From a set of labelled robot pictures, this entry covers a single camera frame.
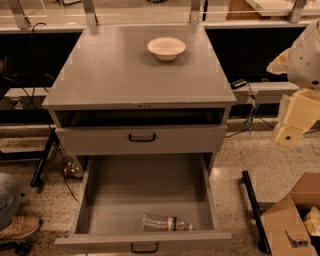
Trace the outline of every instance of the metal rod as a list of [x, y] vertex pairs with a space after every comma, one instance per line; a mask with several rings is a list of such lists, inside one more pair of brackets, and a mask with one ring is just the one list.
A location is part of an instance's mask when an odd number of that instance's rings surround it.
[[22, 159], [38, 159], [41, 158], [42, 151], [26, 151], [26, 152], [0, 152], [0, 161], [22, 160]]
[[270, 249], [270, 246], [269, 246], [269, 243], [268, 243], [268, 239], [267, 239], [266, 233], [264, 231], [264, 228], [263, 228], [263, 225], [262, 225], [262, 222], [261, 222], [261, 218], [260, 218], [261, 212], [260, 212], [260, 209], [259, 209], [259, 205], [258, 205], [256, 196], [254, 194], [254, 190], [253, 190], [253, 187], [252, 187], [252, 183], [251, 183], [248, 171], [243, 171], [242, 172], [242, 179], [243, 179], [243, 182], [246, 185], [246, 189], [247, 189], [248, 197], [249, 197], [249, 200], [250, 200], [251, 208], [252, 208], [253, 215], [254, 215], [254, 218], [255, 218], [255, 221], [256, 221], [256, 225], [257, 225], [257, 228], [258, 228], [258, 232], [259, 232], [259, 235], [260, 235], [260, 249], [264, 253], [268, 253], [269, 254], [269, 253], [271, 253], [271, 249]]
[[94, 8], [93, 0], [82, 0], [83, 8], [86, 13], [87, 24], [91, 28], [95, 28], [98, 24], [96, 10]]
[[41, 156], [41, 159], [40, 159], [40, 163], [38, 164], [38, 168], [35, 171], [35, 173], [33, 175], [33, 178], [31, 180], [31, 183], [30, 183], [30, 186], [33, 187], [33, 188], [34, 187], [41, 187], [41, 185], [42, 185], [42, 181], [40, 180], [40, 176], [42, 174], [44, 165], [45, 165], [45, 163], [47, 161], [47, 158], [48, 158], [50, 149], [52, 147], [52, 144], [56, 139], [57, 139], [57, 137], [56, 137], [56, 134], [55, 134], [55, 130], [52, 129], [52, 131], [50, 133], [50, 136], [49, 136], [49, 139], [47, 141], [47, 144], [46, 144], [46, 146], [44, 148], [44, 151], [42, 153], [42, 156]]
[[200, 0], [191, 0], [190, 22], [191, 24], [199, 24], [200, 17]]
[[26, 15], [24, 14], [24, 11], [20, 5], [19, 0], [8, 0], [8, 4], [13, 13], [17, 27], [21, 29], [28, 28], [31, 23], [29, 19], [26, 17]]
[[292, 11], [289, 14], [290, 22], [296, 23], [301, 20], [302, 12], [306, 3], [307, 0], [296, 0], [296, 2], [293, 5]]
[[204, 5], [203, 5], [202, 21], [206, 21], [206, 19], [207, 19], [207, 11], [208, 11], [208, 0], [205, 0], [204, 1]]

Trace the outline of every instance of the jeans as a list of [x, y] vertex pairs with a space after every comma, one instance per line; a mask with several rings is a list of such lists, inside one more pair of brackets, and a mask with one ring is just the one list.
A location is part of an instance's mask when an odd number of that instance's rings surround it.
[[21, 192], [12, 176], [0, 173], [0, 231], [9, 226], [19, 206]]

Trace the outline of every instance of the cardboard box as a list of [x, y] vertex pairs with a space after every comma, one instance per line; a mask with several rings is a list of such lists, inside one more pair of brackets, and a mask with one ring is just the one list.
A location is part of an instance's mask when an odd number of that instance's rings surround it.
[[261, 216], [273, 256], [317, 256], [313, 246], [292, 247], [295, 241], [308, 241], [310, 236], [298, 209], [320, 209], [320, 173], [305, 173], [282, 200]]

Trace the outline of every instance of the bottle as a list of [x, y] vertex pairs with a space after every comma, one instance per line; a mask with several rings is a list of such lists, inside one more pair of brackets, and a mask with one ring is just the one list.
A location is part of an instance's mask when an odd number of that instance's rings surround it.
[[173, 216], [145, 213], [142, 217], [143, 231], [192, 231], [192, 224]]

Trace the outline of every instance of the drawer handle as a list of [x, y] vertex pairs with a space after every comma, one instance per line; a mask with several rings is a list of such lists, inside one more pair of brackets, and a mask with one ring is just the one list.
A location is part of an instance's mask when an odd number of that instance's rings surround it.
[[156, 248], [150, 251], [137, 251], [133, 248], [133, 244], [131, 244], [131, 252], [135, 254], [148, 254], [148, 253], [156, 253], [159, 250], [159, 243], [156, 243]]
[[134, 136], [132, 134], [129, 134], [129, 140], [131, 142], [152, 142], [155, 141], [156, 134], [152, 134], [150, 136]]

